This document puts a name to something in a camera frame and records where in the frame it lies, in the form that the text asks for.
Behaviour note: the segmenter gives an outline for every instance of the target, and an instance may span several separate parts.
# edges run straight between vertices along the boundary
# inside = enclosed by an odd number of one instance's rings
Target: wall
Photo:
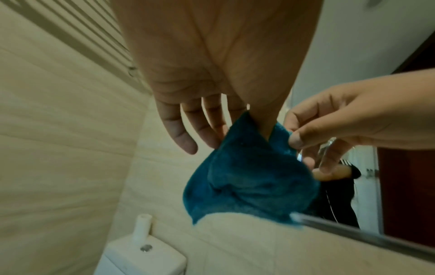
[[[188,122],[186,125],[199,140]],[[151,234],[187,256],[188,275],[435,272],[435,265],[421,260],[315,229],[280,226],[246,215],[210,215],[193,227],[183,206],[182,192],[210,151],[199,142],[197,155],[182,152],[169,138],[151,102],[109,241],[130,234],[136,216],[149,213],[154,216]]]
[[[325,0],[292,105],[333,85],[391,74],[435,29],[435,1]]]
[[[4,2],[0,274],[90,275],[106,242],[148,95]]]

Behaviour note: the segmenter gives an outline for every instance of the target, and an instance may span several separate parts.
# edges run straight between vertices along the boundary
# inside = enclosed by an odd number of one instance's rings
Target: toilet
[[[151,220],[139,215],[133,234],[108,243],[94,275],[184,275],[186,257],[149,235]]]

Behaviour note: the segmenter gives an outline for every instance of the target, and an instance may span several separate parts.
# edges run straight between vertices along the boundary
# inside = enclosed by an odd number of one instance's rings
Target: blue cloth
[[[289,214],[309,206],[319,182],[297,160],[289,137],[277,123],[267,142],[249,114],[243,114],[187,183],[183,202],[193,224],[222,212],[293,224]]]

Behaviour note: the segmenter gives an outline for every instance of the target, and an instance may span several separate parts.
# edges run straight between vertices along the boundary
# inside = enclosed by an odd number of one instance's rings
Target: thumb
[[[348,107],[319,117],[294,131],[289,139],[290,147],[303,149],[321,144],[332,137],[356,135],[358,120],[347,111]]]

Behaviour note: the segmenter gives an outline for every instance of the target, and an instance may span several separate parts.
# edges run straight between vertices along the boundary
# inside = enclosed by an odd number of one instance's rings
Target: hand
[[[332,87],[291,109],[284,126],[311,169],[319,146],[337,138],[320,163],[324,173],[356,145],[435,149],[435,69]]]
[[[250,105],[268,138],[310,44],[322,0],[113,0],[124,38],[169,135],[198,150],[181,120],[217,148]],[[203,112],[205,106],[209,121]]]

